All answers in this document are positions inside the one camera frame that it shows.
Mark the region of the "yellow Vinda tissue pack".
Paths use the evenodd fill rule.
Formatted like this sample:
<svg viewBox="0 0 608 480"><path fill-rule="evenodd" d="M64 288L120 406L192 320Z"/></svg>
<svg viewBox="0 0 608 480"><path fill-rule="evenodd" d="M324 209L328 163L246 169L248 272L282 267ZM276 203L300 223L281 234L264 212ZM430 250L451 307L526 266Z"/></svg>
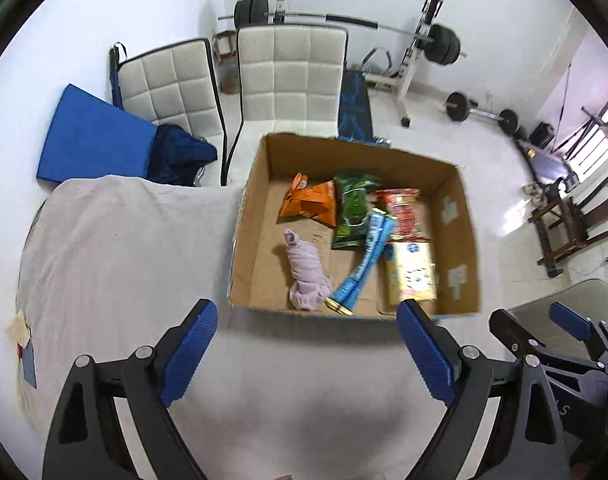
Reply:
<svg viewBox="0 0 608 480"><path fill-rule="evenodd" d="M387 304L436 299L435 264L430 242L393 242L384 251Z"/></svg>

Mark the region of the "blue long snack packet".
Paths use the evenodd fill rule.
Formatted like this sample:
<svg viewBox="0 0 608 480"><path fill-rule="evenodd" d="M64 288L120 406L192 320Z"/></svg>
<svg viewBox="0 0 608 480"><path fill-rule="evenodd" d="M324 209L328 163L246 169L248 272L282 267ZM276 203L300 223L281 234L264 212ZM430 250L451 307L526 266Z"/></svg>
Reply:
<svg viewBox="0 0 608 480"><path fill-rule="evenodd" d="M370 272L384 252L396 226L396 219L381 209L371 211L369 229L366 236L366 249L353 273L327 298L325 305L340 315L352 316L366 285Z"/></svg>

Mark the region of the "red instant noodle packet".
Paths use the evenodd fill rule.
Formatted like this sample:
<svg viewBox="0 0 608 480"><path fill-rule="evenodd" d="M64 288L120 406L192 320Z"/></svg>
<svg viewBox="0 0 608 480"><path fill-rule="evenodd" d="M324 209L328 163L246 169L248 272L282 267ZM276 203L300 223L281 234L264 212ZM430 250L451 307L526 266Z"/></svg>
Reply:
<svg viewBox="0 0 608 480"><path fill-rule="evenodd" d="M396 219L392 242L432 240L430 210L420 197L418 188L383 188L375 192L377 204Z"/></svg>

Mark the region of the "lilac fluffy cloth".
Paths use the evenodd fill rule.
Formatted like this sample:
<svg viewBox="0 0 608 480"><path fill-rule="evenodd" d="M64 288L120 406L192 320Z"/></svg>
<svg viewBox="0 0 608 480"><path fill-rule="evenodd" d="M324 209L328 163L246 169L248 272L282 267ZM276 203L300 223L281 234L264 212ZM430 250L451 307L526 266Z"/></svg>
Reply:
<svg viewBox="0 0 608 480"><path fill-rule="evenodd" d="M319 304L331 294L331 281L323 272L318 249L291 229L286 229L283 237L293 278L290 302L296 310L317 311Z"/></svg>

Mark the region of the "green snack packet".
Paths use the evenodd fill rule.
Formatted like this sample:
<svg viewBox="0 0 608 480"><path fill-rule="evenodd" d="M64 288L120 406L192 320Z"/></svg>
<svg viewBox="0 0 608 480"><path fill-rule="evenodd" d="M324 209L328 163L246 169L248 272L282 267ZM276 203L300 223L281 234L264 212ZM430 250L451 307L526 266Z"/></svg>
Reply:
<svg viewBox="0 0 608 480"><path fill-rule="evenodd" d="M371 174L342 171L333 178L337 203L333 250L351 249L365 244L371 205L369 196L380 188Z"/></svg>

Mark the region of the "orange snack packet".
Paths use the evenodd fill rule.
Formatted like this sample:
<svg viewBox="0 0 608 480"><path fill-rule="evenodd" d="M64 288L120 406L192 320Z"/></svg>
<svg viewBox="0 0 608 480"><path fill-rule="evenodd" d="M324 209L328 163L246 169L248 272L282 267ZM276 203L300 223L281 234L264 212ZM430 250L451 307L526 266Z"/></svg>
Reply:
<svg viewBox="0 0 608 480"><path fill-rule="evenodd" d="M278 217L304 217L335 228L336 206L333 181L310 184L305 174L297 174L284 196Z"/></svg>

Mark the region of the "dark wooden chair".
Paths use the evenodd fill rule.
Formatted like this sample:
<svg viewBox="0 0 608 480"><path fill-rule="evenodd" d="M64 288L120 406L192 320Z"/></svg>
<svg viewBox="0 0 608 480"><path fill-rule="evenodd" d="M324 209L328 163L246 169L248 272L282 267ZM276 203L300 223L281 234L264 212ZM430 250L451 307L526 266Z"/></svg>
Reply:
<svg viewBox="0 0 608 480"><path fill-rule="evenodd" d="M550 189L547 205L528 218L542 250L537 264L547 278L558 278L563 273L560 263L608 238L608 176L579 203L569 195L560 196L560 182Z"/></svg>

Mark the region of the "grey white table cloth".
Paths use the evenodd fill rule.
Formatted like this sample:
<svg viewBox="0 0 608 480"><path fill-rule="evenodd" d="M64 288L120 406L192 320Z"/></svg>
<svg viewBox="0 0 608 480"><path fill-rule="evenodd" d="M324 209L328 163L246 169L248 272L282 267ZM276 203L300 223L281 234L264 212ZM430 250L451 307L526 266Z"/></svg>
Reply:
<svg viewBox="0 0 608 480"><path fill-rule="evenodd" d="M226 298L240 191L107 177L60 185L20 264L16 304L36 382L22 392L49 430L72 362L155 344L197 300L217 333L170 413L212 479L401 479L445 408L391 322L259 312Z"/></svg>

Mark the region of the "printed cardboard milk box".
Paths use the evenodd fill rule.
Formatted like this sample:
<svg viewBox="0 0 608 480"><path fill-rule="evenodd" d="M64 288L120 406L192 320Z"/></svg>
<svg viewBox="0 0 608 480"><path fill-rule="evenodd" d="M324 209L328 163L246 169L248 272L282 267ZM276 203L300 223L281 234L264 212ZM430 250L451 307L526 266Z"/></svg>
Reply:
<svg viewBox="0 0 608 480"><path fill-rule="evenodd" d="M302 217L282 219L279 210L293 178L313 183L339 172L378 178L385 188L418 188L429 214L432 256L437 277L435 300L425 304L434 315L465 315L481 310L478 254L467 196L456 166L396 148L340 139L272 133L259 141L246 180L233 239L228 298L234 307L293 314L293 282L283 232L293 230L318 251L323 272L339 286L358 266L360 249L334 250L332 231Z"/></svg>

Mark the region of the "floor barbell with plates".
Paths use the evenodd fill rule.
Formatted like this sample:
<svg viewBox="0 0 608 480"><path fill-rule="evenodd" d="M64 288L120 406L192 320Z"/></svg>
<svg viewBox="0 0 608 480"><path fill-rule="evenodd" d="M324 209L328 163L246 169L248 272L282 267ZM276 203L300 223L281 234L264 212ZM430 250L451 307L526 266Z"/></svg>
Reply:
<svg viewBox="0 0 608 480"><path fill-rule="evenodd" d="M494 120L507 136L515 136L520 128L520 120L514 110L506 108L499 113L483 110L478 102L458 91L447 96L445 112L452 122L465 122L471 115Z"/></svg>

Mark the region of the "blue weight bench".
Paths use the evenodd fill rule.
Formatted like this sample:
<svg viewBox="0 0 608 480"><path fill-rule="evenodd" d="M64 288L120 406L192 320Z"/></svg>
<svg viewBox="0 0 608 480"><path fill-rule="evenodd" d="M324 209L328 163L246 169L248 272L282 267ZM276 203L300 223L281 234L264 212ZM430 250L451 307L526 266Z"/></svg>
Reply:
<svg viewBox="0 0 608 480"><path fill-rule="evenodd" d="M368 87L359 70L345 70L343 74L337 128L342 139L360 143L373 142Z"/></svg>

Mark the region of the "dark blue clothing pile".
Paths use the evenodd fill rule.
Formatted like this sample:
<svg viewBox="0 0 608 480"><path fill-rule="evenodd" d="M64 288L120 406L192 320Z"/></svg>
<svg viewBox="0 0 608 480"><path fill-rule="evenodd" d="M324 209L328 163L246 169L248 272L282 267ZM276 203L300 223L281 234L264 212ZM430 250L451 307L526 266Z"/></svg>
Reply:
<svg viewBox="0 0 608 480"><path fill-rule="evenodd" d="M217 148L177 125L156 128L146 178L159 184L194 186L205 167L218 159Z"/></svg>

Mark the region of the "barbell on rack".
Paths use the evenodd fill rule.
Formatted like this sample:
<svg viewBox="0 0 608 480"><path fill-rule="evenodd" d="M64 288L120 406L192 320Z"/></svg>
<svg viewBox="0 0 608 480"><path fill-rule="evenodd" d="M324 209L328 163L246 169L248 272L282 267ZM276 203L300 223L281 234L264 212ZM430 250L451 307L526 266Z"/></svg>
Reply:
<svg viewBox="0 0 608 480"><path fill-rule="evenodd" d="M386 30L394 34L407 36L411 39L411 48L419 49L424 57L431 63L448 66L455 64L459 58L467 55L461 50L461 40L453 29L435 22L443 0L424 0L420 18L415 30L396 28L383 25L380 22L366 20L333 13L309 13L309 12L270 12L268 0L238 0L235 3L233 13L219 16L219 21L232 21L235 28L246 25L268 24L276 18L310 18L328 23L343 24L369 28L374 30Z"/></svg>

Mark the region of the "white squat rack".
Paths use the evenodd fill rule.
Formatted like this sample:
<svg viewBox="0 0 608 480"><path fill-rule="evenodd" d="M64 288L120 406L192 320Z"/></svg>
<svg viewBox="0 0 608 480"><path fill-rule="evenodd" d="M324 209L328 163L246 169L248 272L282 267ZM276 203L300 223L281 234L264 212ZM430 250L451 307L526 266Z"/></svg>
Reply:
<svg viewBox="0 0 608 480"><path fill-rule="evenodd" d="M389 91L395 104L400 125L408 128L411 124L410 108L406 103L406 96L410 84L420 60L423 50L421 44L429 42L429 32L435 16L441 9L441 0L425 0L420 18L411 37L409 46L401 57L401 61L392 75L384 76L378 74L364 73L367 84L373 84L375 88Z"/></svg>

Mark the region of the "blue foam mat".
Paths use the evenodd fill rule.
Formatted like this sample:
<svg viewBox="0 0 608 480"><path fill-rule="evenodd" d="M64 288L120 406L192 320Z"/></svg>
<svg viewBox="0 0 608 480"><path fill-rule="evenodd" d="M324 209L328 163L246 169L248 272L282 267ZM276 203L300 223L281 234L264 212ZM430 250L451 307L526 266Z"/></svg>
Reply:
<svg viewBox="0 0 608 480"><path fill-rule="evenodd" d="M70 84L44 140L36 177L55 183L146 176L156 127Z"/></svg>

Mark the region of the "white quilted chair right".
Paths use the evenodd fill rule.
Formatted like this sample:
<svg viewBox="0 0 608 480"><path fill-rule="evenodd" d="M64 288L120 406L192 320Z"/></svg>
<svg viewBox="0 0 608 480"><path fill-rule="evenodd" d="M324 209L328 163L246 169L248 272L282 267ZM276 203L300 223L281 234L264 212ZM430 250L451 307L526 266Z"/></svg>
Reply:
<svg viewBox="0 0 608 480"><path fill-rule="evenodd" d="M223 183L245 183L268 133L339 134L347 42L346 29L325 25L249 25L238 30L241 122Z"/></svg>

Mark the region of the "white quilted chair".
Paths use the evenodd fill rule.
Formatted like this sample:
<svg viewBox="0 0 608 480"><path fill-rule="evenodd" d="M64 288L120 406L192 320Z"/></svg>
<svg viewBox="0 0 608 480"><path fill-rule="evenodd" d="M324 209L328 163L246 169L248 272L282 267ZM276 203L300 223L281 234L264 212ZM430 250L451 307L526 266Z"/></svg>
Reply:
<svg viewBox="0 0 608 480"><path fill-rule="evenodd" d="M155 126L179 126L215 146L217 159L206 165L200 184L221 184L228 135L208 39L177 42L118 62L116 84L127 113Z"/></svg>
<svg viewBox="0 0 608 480"><path fill-rule="evenodd" d="M339 134L347 42L346 29L325 25L249 25L238 30L241 122L223 183L245 183L268 133Z"/></svg>

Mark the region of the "white quilted chair left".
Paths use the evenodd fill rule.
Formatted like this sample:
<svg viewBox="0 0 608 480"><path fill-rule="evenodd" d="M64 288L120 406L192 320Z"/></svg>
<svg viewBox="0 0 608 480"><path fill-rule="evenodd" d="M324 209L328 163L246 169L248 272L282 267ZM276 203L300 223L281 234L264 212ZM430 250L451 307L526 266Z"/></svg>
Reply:
<svg viewBox="0 0 608 480"><path fill-rule="evenodd" d="M208 39L177 42L118 62L116 84L127 113L155 126L179 126L215 146L217 159L206 165L200 184L221 184L228 135Z"/></svg>

